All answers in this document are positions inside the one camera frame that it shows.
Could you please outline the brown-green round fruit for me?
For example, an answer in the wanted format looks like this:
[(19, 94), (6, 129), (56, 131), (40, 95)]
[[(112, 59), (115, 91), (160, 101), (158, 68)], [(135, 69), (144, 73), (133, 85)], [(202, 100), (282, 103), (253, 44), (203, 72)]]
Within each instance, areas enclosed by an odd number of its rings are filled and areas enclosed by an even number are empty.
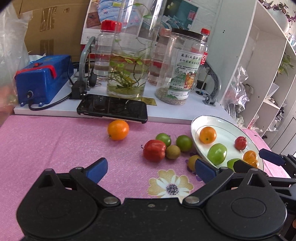
[(177, 159), (181, 154), (181, 150), (177, 145), (171, 145), (166, 148), (166, 158), (170, 160)]

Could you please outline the yellow-green small fruit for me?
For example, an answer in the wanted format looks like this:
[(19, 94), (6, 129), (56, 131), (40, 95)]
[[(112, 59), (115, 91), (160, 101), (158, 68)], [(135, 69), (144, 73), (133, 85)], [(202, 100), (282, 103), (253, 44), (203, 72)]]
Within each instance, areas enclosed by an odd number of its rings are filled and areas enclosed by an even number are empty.
[(199, 155), (194, 155), (189, 157), (188, 161), (187, 161), (187, 166), (189, 168), (189, 170), (191, 170), (192, 172), (195, 172), (195, 162), (200, 158)]

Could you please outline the black smartphone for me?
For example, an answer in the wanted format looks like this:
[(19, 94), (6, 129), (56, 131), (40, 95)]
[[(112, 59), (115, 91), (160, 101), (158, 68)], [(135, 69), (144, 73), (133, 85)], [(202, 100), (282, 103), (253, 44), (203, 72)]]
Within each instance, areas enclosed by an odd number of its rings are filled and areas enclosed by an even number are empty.
[(114, 118), (146, 123), (147, 105), (138, 100), (87, 94), (77, 107), (77, 113), (98, 118)]

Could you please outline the blue power box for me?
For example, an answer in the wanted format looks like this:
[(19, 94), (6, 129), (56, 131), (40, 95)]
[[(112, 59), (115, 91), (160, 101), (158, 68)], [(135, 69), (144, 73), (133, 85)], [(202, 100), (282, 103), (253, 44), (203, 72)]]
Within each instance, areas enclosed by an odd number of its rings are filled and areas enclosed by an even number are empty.
[(44, 56), (16, 72), (20, 106), (49, 104), (74, 74), (69, 55)]

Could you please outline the large green fruit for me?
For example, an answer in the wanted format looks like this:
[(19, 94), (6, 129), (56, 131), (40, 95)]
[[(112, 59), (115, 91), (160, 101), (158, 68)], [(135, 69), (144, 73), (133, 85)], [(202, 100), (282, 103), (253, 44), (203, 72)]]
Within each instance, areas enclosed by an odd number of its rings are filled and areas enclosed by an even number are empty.
[(207, 153), (207, 158), (212, 164), (218, 166), (225, 161), (226, 155), (227, 148), (223, 144), (217, 143), (209, 149)]

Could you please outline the glass vase with plant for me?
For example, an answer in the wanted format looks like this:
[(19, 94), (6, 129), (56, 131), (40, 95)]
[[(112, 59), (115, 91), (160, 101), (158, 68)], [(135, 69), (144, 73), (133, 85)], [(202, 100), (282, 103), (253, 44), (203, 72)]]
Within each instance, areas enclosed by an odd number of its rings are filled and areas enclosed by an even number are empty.
[(166, 2), (122, 1), (112, 42), (107, 94), (140, 99)]

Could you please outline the small orange on plate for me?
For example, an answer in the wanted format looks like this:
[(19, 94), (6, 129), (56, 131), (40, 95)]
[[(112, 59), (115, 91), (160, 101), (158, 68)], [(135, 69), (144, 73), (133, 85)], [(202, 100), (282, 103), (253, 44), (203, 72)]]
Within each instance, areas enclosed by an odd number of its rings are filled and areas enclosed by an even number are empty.
[(245, 152), (243, 155), (243, 160), (247, 161), (248, 159), (257, 159), (256, 152), (252, 150), (248, 150), (247, 152)]

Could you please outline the small orange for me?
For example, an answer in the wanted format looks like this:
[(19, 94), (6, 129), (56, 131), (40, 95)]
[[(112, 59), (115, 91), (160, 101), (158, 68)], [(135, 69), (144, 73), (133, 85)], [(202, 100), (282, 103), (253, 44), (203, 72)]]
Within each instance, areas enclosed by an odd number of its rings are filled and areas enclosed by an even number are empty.
[(248, 159), (257, 159), (256, 152), (252, 150), (248, 150), (247, 152), (245, 152), (243, 155), (243, 160), (247, 161)]
[(247, 164), (252, 166), (253, 168), (258, 168), (259, 167), (259, 162), (256, 158), (249, 158), (245, 160)]

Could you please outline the small red fruit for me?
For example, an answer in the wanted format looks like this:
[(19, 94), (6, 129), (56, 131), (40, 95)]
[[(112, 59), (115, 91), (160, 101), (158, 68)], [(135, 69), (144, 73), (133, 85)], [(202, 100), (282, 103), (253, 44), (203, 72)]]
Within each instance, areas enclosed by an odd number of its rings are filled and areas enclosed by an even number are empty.
[(237, 137), (235, 142), (234, 142), (234, 147), (239, 150), (242, 151), (247, 147), (247, 139), (246, 137)]

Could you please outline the gold sticker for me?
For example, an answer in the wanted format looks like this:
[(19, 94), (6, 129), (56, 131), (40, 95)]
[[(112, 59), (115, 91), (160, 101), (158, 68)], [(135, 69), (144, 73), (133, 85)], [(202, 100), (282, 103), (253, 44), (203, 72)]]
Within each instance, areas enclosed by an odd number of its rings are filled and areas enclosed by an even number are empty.
[(157, 106), (154, 98), (142, 97), (141, 101), (144, 102), (146, 105)]

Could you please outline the cardboard box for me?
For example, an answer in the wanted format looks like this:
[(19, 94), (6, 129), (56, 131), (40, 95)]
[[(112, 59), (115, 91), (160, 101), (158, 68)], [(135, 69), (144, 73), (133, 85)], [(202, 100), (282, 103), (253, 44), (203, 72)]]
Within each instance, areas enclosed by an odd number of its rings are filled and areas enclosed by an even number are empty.
[(77, 61), (89, 1), (13, 1), (18, 16), (31, 13), (25, 36), (30, 55), (70, 55)]

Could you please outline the grey stand bracket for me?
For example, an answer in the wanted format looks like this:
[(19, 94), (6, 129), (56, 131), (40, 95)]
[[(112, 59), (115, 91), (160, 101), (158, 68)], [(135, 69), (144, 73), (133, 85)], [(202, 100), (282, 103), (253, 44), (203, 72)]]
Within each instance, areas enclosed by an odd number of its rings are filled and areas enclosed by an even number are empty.
[(97, 75), (93, 72), (94, 67), (91, 68), (90, 66), (90, 53), (91, 48), (94, 45), (95, 37), (92, 36), (82, 50), (79, 61), (78, 81), (86, 91), (90, 90), (92, 87), (95, 87), (97, 82)]
[(201, 82), (201, 88), (196, 93), (201, 97), (205, 105), (216, 106), (217, 96), (221, 90), (221, 80), (207, 62), (201, 68), (197, 81)]

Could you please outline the red bell-shaped fruit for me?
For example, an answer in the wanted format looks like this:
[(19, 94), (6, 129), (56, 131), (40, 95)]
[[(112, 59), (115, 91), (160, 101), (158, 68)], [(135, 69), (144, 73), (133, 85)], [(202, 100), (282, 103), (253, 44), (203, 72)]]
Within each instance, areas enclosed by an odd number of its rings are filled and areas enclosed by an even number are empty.
[(146, 160), (159, 163), (165, 158), (166, 144), (160, 140), (149, 140), (143, 147), (143, 156)]

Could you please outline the white plate dark rim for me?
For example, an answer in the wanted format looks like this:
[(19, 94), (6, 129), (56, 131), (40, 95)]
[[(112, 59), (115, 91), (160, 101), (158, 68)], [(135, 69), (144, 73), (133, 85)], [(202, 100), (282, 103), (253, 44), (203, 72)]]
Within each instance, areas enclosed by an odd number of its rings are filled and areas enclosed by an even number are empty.
[[(207, 126), (212, 127), (217, 133), (217, 138), (211, 144), (204, 144), (199, 139), (201, 130)], [(191, 123), (191, 135), (198, 154), (209, 164), (212, 164), (212, 162), (207, 158), (207, 154), (211, 146), (221, 143), (226, 147), (226, 158), (218, 167), (227, 166), (227, 161), (230, 159), (242, 158), (246, 151), (254, 151), (257, 154), (259, 152), (255, 143), (239, 127), (216, 116), (202, 115), (193, 119)], [(245, 137), (247, 140), (247, 146), (242, 151), (237, 150), (234, 146), (235, 139), (240, 136)]]

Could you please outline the cola bottle red label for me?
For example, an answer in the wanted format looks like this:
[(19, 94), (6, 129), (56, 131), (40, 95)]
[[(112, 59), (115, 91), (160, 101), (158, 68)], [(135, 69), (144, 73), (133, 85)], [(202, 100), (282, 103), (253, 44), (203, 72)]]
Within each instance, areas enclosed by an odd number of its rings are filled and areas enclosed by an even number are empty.
[(198, 81), (198, 77), (203, 69), (203, 66), (206, 62), (206, 58), (208, 55), (208, 37), (210, 35), (210, 30), (206, 29), (206, 28), (202, 28), (201, 29), (201, 35), (203, 36), (202, 38), (202, 43), (204, 44), (204, 52), (203, 52), (203, 56), (201, 59), (201, 63), (197, 72), (197, 79), (196, 79), (196, 85), (197, 85), (197, 81)]

